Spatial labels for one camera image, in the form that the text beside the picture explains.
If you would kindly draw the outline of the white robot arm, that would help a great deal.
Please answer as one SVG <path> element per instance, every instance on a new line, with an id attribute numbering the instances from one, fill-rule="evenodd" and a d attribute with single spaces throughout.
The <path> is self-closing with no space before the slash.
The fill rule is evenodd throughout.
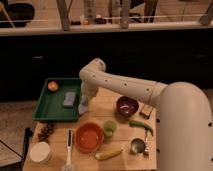
<path id="1" fill-rule="evenodd" d="M 79 77 L 87 99 L 103 87 L 156 109 L 157 171 L 213 171 L 213 112 L 200 88 L 109 74 L 99 58 L 85 65 Z"/>

